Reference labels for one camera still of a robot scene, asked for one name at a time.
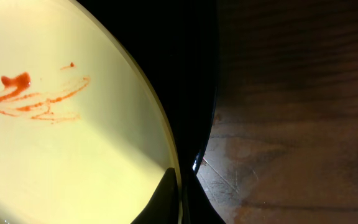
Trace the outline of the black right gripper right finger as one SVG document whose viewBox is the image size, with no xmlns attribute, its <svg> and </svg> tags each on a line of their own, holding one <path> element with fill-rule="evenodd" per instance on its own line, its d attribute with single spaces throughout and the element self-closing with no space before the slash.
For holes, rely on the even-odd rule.
<svg viewBox="0 0 358 224">
<path fill-rule="evenodd" d="M 183 188 L 182 224 L 225 224 L 192 170 L 189 171 Z"/>
</svg>

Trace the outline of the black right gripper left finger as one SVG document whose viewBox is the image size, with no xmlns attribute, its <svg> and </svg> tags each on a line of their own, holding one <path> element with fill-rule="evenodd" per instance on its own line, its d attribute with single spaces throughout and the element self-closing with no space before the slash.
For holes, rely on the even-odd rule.
<svg viewBox="0 0 358 224">
<path fill-rule="evenodd" d="M 143 211 L 131 224 L 177 224 L 178 185 L 174 168 L 168 168 Z"/>
</svg>

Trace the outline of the yellow plate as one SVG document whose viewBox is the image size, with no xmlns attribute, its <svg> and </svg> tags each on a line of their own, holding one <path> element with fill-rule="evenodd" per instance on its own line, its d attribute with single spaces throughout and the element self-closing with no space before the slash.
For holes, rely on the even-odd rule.
<svg viewBox="0 0 358 224">
<path fill-rule="evenodd" d="M 171 169 L 147 77 L 76 1 L 0 1 L 0 223 L 130 223 Z"/>
</svg>

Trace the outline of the round black tray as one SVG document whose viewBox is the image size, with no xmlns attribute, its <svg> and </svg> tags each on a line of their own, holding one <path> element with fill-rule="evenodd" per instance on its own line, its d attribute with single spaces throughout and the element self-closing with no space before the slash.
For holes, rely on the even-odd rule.
<svg viewBox="0 0 358 224">
<path fill-rule="evenodd" d="M 183 175 L 197 171 L 218 85 L 214 0 L 79 0 L 132 55 L 169 120 Z"/>
</svg>

